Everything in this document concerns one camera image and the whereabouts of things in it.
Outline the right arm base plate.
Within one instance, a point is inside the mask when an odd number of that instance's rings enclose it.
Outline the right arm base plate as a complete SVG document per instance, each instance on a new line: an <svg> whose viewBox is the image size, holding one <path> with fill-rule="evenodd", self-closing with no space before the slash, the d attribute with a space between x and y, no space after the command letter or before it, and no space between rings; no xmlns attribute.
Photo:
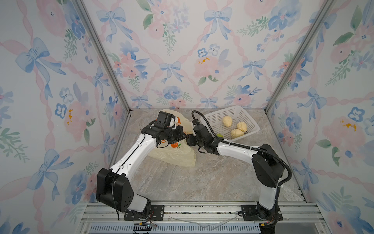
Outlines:
<svg viewBox="0 0 374 234"><path fill-rule="evenodd" d="M243 217L245 221L264 221L271 222L277 218L277 221L282 221L283 216L278 205L274 205L271 210L268 210L257 205L241 205L241 210L238 212L238 216Z"/></svg>

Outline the white plastic basket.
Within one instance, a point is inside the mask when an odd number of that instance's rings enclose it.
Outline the white plastic basket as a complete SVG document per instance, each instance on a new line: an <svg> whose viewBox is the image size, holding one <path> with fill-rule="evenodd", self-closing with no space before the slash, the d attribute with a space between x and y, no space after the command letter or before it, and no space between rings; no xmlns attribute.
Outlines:
<svg viewBox="0 0 374 234"><path fill-rule="evenodd" d="M223 125L222 119L225 116L232 117L233 123L230 129ZM240 139L243 139L245 137L248 137L250 135L257 133L260 130L259 125L253 119L253 117L251 117L250 114L240 106L228 107L225 109L212 112L210 114L205 115L204 118L201 117L200 121L205 126L208 126L208 125L211 126L211 129L209 129L209 132L215 133L215 134L221 134L224 136L225 140L228 140L228 141L238 141ZM242 121L247 124L247 133L245 133L241 137L233 139L231 137L231 132L233 129L237 128L236 127L237 123L242 122Z"/></svg>

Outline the aluminium frame rail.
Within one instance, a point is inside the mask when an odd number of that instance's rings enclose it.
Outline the aluminium frame rail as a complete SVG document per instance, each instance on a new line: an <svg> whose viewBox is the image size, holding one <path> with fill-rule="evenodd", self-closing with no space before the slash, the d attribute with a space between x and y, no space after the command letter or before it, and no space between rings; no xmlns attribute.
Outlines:
<svg viewBox="0 0 374 234"><path fill-rule="evenodd" d="M329 234L327 222L315 203L279 202L278 221L254 214L255 202L188 201L152 202L150 217L139 219L132 212L117 214L102 204L89 204L77 234Z"/></svg>

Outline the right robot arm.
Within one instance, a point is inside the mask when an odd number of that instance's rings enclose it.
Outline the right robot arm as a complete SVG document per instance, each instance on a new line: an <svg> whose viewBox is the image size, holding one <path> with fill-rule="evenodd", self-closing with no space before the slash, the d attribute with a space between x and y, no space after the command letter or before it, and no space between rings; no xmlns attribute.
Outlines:
<svg viewBox="0 0 374 234"><path fill-rule="evenodd" d="M276 222L279 214L278 199L284 163L268 144L260 148L246 146L211 134L206 126L198 124L194 133L187 136L189 146L198 146L204 153L232 157L251 164L260 182L260 198L255 211L260 220Z"/></svg>

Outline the left corner aluminium post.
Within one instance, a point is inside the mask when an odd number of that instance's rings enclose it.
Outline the left corner aluminium post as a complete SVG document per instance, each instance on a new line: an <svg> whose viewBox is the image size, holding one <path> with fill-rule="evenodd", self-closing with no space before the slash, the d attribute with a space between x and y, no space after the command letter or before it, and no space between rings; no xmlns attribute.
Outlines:
<svg viewBox="0 0 374 234"><path fill-rule="evenodd" d="M91 20L91 17L86 9L86 6L84 4L84 1L81 0L72 0L74 7L77 8L78 15L81 17L83 25L86 27L86 30L88 31L88 35L90 36L93 46L98 54L99 59L101 60L103 67L105 71L107 72L110 81L112 82L114 86L114 90L117 92L119 100L123 107L125 108L125 111L127 114L130 113L131 109L126 101L125 95L121 89L120 82L115 76L114 70L112 66L110 65L110 61L108 59L108 56L106 55L106 51L102 45L102 42L100 41L99 35L94 27L94 24Z"/></svg>

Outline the yellow plastic bag orange print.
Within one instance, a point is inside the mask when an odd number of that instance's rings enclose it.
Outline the yellow plastic bag orange print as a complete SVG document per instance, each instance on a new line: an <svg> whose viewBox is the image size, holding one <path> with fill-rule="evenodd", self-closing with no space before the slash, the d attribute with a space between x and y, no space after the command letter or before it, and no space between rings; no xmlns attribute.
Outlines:
<svg viewBox="0 0 374 234"><path fill-rule="evenodd" d="M193 134L192 123L181 113L169 109L162 109L162 111L173 114L176 126L182 126L186 135ZM159 148L153 149L148 156L182 167L194 167L196 163L196 153L191 146L188 146L186 139L174 144L168 144L166 140L163 140Z"/></svg>

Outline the beige pear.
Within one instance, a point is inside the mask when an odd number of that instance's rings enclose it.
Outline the beige pear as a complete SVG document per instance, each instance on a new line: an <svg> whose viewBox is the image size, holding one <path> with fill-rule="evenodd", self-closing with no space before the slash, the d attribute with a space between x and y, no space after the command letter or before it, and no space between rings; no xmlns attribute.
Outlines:
<svg viewBox="0 0 374 234"><path fill-rule="evenodd" d="M232 126L233 120L232 120L231 116L225 116L225 117L223 117L222 122L223 122L224 126L226 126L230 129L231 126Z"/></svg>
<svg viewBox="0 0 374 234"><path fill-rule="evenodd" d="M247 133L247 124L245 122L239 122L237 123L237 129L242 131L243 133Z"/></svg>
<svg viewBox="0 0 374 234"><path fill-rule="evenodd" d="M242 137L243 135L244 135L244 132L240 129L233 129L232 132L231 132L231 137L233 139L238 138L238 137Z"/></svg>

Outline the corner aluminium post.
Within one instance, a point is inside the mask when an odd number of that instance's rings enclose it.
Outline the corner aluminium post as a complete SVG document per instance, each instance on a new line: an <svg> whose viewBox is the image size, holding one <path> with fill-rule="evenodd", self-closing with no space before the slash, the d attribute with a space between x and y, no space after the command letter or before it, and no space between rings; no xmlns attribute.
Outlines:
<svg viewBox="0 0 374 234"><path fill-rule="evenodd" d="M74 7L77 8L78 15L81 17L83 25L86 27L86 30L88 31L88 35L90 36L93 46L98 54L99 59L101 60L103 67L105 71L107 72L110 81L112 82L114 86L114 90L117 92L119 100L123 107L125 108L125 111L127 114L130 113L131 109L126 101L125 95L121 89L120 82L115 76L114 70L112 66L110 65L110 61L108 59L108 56L106 55L106 51L102 45L102 42L100 41L99 35L94 27L94 24L91 20L91 17L86 9L86 6L84 4L84 1L81 0L72 0Z"/></svg>
<svg viewBox="0 0 374 234"><path fill-rule="evenodd" d="M325 19L328 17L331 8L334 6L336 1L333 0L327 0L323 1L321 8L316 14L315 21L311 24L311 26L308 28L307 33L305 34L304 39L300 43L297 51L294 54L293 59L290 62L289 67L286 69L284 72L282 78L280 79L279 84L277 85L274 93L272 94L268 104L266 105L264 111L266 114L271 112L271 108L275 105L275 102L282 92L283 88L286 86L288 83L288 80L294 70L296 69L297 65L299 62L302 60L304 54L307 52L309 45L311 41L314 39L314 37L317 35L319 29L321 28L321 25L325 21Z"/></svg>

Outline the right corner aluminium post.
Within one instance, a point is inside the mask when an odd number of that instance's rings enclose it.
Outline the right corner aluminium post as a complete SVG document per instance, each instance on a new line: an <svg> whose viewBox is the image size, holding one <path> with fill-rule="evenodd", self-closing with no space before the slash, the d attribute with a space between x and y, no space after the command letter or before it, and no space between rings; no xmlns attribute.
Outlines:
<svg viewBox="0 0 374 234"><path fill-rule="evenodd" d="M328 17L331 8L334 6L336 1L333 0L327 0L323 1L321 8L316 14L315 21L311 24L311 26L308 28L307 33L305 34L304 39L300 43L297 51L294 54L293 59L290 62L289 67L286 69L284 72L282 78L280 79L279 84L277 85L274 93L272 94L268 104L266 105L264 111L266 114L271 112L271 108L275 105L275 102L282 92L283 88L286 86L288 83L288 80L294 70L296 69L297 65L299 62L302 60L304 54L307 52L309 45L311 41L314 39L314 37L317 35L319 29L321 28L321 25L325 21L325 19Z"/></svg>

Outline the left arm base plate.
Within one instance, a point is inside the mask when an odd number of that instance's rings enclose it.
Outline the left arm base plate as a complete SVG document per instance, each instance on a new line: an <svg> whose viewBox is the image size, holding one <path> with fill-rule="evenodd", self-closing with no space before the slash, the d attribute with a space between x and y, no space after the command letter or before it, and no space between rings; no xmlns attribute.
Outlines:
<svg viewBox="0 0 374 234"><path fill-rule="evenodd" d="M125 221L162 221L164 219L165 205L146 205L142 212L127 210L124 213Z"/></svg>

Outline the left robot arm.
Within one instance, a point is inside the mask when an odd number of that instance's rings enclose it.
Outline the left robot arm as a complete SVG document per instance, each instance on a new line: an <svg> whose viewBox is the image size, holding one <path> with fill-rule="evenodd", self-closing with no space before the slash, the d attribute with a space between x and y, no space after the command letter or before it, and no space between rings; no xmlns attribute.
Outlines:
<svg viewBox="0 0 374 234"><path fill-rule="evenodd" d="M96 200L118 212L136 212L148 216L151 201L134 192L131 179L145 157L163 141L174 144L185 139L178 117L159 112L156 120L141 130L141 134L129 151L110 169L97 174Z"/></svg>

